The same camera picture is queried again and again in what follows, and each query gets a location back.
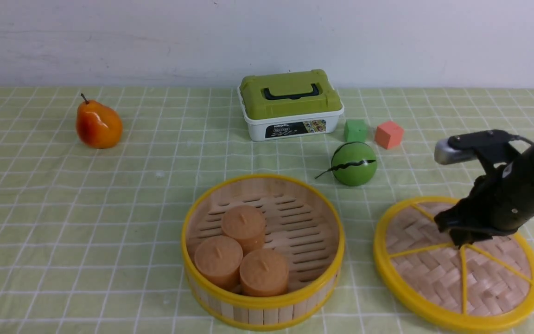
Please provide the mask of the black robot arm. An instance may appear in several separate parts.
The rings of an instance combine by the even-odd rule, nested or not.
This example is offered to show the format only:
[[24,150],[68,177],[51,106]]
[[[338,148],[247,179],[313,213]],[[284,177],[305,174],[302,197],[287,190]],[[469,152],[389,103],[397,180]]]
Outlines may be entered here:
[[490,129],[439,140],[434,159],[441,165],[477,160],[485,173],[468,196],[437,213],[434,222],[457,247],[515,234],[534,217],[534,141],[519,152],[512,146],[525,137]]

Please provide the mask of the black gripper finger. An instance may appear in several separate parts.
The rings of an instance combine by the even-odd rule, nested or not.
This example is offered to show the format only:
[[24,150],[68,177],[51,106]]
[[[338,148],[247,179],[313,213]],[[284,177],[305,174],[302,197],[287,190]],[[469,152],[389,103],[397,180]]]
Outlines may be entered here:
[[474,244],[485,240],[492,240],[493,238],[493,236],[488,233],[466,230],[449,230],[448,234],[451,237],[452,243],[456,247],[462,247],[467,244]]

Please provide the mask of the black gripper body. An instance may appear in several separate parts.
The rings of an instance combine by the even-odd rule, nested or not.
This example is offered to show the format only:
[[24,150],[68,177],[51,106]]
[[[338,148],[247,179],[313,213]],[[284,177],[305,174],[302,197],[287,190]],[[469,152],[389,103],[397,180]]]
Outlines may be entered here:
[[467,197],[434,216],[439,232],[477,231],[493,237],[516,233],[534,217],[534,194],[526,176],[509,163],[478,177]]

